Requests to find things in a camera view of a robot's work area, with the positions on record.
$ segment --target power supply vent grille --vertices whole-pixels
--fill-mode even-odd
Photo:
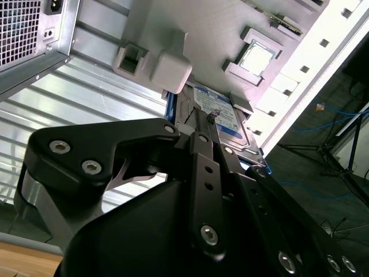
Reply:
[[[0,0],[0,71],[36,50],[41,1]]]

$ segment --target hard drive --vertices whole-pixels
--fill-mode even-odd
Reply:
[[[183,133],[194,128],[186,124],[191,113],[198,108],[206,114],[215,113],[217,132],[222,144],[232,148],[241,162],[266,166],[252,131],[247,128],[244,112],[233,108],[231,100],[202,85],[185,85],[178,95],[168,94],[166,118]]]

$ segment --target black metal bracket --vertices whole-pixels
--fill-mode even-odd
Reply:
[[[16,207],[25,217],[37,210],[62,244],[61,277],[122,268],[136,276],[360,276],[263,167],[245,172],[198,115],[208,127],[190,136],[163,119],[31,135]],[[106,189],[156,173],[167,181],[101,212]]]

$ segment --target power socket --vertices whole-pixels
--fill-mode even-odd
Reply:
[[[47,39],[52,39],[55,36],[55,28],[49,28],[49,29],[45,29],[44,31],[44,40]]]
[[[53,16],[62,13],[64,0],[47,0],[45,14]]]

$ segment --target label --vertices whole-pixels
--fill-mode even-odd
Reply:
[[[201,110],[210,114],[214,110],[220,110],[220,115],[215,119],[218,130],[230,134],[238,139],[242,135],[238,132],[239,126],[231,101],[218,93],[208,91],[205,88],[194,88],[194,99],[200,105]]]

